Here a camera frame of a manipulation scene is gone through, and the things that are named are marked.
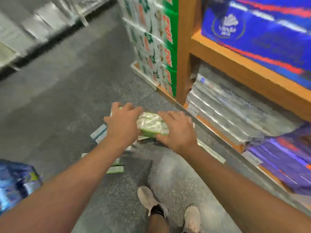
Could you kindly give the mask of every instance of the black sock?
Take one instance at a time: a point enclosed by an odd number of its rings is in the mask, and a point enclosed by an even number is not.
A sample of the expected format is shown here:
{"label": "black sock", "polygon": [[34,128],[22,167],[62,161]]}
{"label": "black sock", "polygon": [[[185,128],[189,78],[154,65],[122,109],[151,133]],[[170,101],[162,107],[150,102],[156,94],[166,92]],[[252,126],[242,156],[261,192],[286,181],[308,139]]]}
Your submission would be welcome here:
{"label": "black sock", "polygon": [[164,217],[164,211],[159,204],[152,207],[151,215],[153,215],[153,214],[160,214],[162,217]]}

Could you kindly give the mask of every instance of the person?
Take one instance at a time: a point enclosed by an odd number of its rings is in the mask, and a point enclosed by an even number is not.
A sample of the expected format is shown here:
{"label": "person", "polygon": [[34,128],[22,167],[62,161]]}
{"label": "person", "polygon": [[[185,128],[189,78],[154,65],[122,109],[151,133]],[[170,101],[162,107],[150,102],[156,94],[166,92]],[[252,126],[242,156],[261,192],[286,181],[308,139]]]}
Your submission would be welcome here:
{"label": "person", "polygon": [[[15,208],[0,217],[1,232],[69,233],[111,164],[140,134],[136,121],[143,112],[131,103],[119,110],[112,104],[106,138],[86,157],[44,184]],[[242,232],[310,232],[311,220],[299,210],[220,163],[198,146],[191,119],[183,112],[158,112],[169,134],[157,135],[197,172]],[[138,189],[149,211],[149,233],[167,233],[167,211],[150,189]],[[199,212],[191,206],[185,214],[185,232],[199,231]]]}

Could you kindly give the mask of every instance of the person's left hand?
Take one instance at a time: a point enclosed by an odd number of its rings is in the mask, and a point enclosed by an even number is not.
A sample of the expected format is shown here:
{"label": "person's left hand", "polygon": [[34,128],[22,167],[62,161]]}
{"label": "person's left hand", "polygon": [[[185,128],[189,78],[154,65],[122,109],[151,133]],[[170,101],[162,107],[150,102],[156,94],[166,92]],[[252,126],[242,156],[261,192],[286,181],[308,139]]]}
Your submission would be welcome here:
{"label": "person's left hand", "polygon": [[108,124],[105,139],[124,144],[127,148],[137,140],[141,130],[137,128],[137,119],[144,111],[142,107],[134,108],[132,103],[126,103],[122,109],[119,102],[112,103],[111,117],[104,117]]}

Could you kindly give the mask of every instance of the shoe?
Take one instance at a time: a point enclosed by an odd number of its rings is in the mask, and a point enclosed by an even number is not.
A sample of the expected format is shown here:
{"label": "shoe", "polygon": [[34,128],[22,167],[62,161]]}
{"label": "shoe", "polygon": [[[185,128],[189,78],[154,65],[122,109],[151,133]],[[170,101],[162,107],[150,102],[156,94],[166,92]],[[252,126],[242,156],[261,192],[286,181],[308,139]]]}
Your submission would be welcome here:
{"label": "shoe", "polygon": [[185,211],[185,227],[183,232],[198,233],[200,230],[201,216],[197,207],[189,206]]}
{"label": "shoe", "polygon": [[163,204],[156,201],[156,199],[153,197],[152,191],[148,187],[146,186],[139,187],[137,190],[137,195],[138,199],[140,200],[140,203],[148,210],[148,216],[150,216],[151,214],[151,209],[159,204],[163,210],[164,218],[167,217],[168,215],[167,209],[164,207]]}

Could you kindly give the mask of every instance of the red stripe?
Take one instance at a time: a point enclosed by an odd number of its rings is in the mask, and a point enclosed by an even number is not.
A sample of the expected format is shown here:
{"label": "red stripe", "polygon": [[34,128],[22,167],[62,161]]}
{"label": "red stripe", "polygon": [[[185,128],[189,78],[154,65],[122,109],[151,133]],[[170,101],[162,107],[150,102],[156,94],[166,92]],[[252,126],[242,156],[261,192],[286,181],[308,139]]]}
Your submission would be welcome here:
{"label": "red stripe", "polygon": [[311,18],[311,10],[306,10],[302,7],[281,7],[275,5],[265,5],[250,0],[237,0],[237,1],[243,4],[252,5],[253,7],[256,7],[262,11],[278,11],[283,14],[296,15],[303,18]]}
{"label": "red stripe", "polygon": [[256,59],[256,60],[267,62],[267,63],[272,64],[272,65],[283,67],[283,68],[289,70],[292,73],[302,74],[304,72],[303,69],[296,68],[296,67],[294,67],[294,66],[292,66],[292,65],[290,65],[288,63],[284,63],[282,61],[277,61],[277,60],[272,60],[270,58],[266,58],[266,57],[263,57],[263,56],[260,56],[260,55],[256,55],[256,54],[250,53],[248,51],[239,50],[237,48],[228,46],[228,45],[226,45],[226,44],[224,44],[224,43],[222,43],[220,41],[218,41],[218,43],[221,44],[222,46],[225,46],[225,47],[235,51],[235,52],[240,53],[241,55],[245,55],[245,56],[251,57],[251,58]]}

